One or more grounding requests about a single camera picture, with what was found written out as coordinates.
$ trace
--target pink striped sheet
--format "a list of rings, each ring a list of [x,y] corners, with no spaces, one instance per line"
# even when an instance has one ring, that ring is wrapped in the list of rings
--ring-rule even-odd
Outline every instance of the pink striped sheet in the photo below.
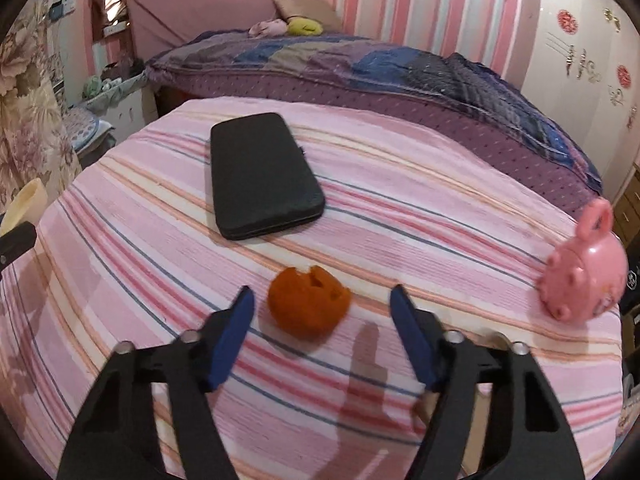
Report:
[[[305,228],[229,242],[213,216],[210,129],[266,111],[304,147],[327,209]],[[81,174],[47,209],[36,248],[3,273],[0,402],[54,474],[117,341],[168,342],[249,285],[258,313],[212,403],[237,470],[256,480],[401,479],[424,434],[412,414],[420,384],[386,305],[401,282],[447,327],[531,345],[593,477],[622,404],[620,320],[560,325],[534,290],[573,230],[543,198],[428,128],[311,104],[190,101]],[[312,264],[353,293],[322,346],[282,333],[264,304],[277,272]],[[156,408],[168,422],[166,396]],[[175,442],[161,438],[179,472]]]

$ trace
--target purple comforter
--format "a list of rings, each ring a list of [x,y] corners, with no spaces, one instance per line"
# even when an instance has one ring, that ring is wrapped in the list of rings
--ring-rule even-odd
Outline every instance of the purple comforter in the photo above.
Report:
[[[530,137],[514,134],[513,128],[505,124],[486,120],[485,114],[464,112],[463,108],[443,102],[437,96],[425,98],[407,92],[354,88],[330,76],[308,78],[300,73],[264,67],[261,70],[238,68],[233,63],[236,57],[227,59],[228,53],[224,54],[228,45],[220,44],[213,51],[210,48],[211,45],[205,53],[204,48],[198,50],[198,43],[193,42],[151,60],[147,73],[158,84],[198,97],[231,95],[336,105],[372,110],[428,126],[456,140],[574,217],[596,196],[583,171],[575,171],[575,166],[563,165],[536,152],[528,145]]]

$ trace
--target pink bell-shaped toy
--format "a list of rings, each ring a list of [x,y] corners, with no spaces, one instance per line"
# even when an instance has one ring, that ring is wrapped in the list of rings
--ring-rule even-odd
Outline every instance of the pink bell-shaped toy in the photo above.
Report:
[[[547,259],[538,292],[556,319],[582,323],[614,307],[622,297],[626,253],[612,227],[611,204],[597,198],[582,212],[575,237]]]

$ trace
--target pink striped wall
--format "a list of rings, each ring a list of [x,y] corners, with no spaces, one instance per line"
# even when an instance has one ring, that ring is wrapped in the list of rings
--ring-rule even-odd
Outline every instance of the pink striped wall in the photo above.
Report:
[[[459,52],[517,86],[524,82],[533,48],[522,38],[535,34],[540,12],[540,0],[327,1],[348,33],[443,56]]]

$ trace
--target pink headboard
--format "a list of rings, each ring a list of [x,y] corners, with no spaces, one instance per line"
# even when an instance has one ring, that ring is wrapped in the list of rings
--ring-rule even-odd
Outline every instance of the pink headboard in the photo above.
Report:
[[[210,30],[248,30],[277,17],[272,0],[127,0],[136,57],[145,62]]]

